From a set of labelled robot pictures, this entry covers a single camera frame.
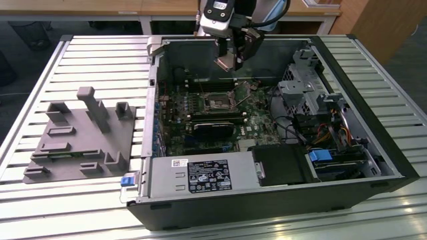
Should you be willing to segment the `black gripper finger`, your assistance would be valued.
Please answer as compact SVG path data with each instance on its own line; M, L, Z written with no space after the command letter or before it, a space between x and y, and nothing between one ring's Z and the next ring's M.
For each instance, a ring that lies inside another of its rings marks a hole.
M234 66L238 71L251 57L257 55L261 45L265 41L265 32L258 29L247 29L247 31L233 31L233 54Z
M231 60L229 52L229 39L223 37L215 38L215 59L227 62Z

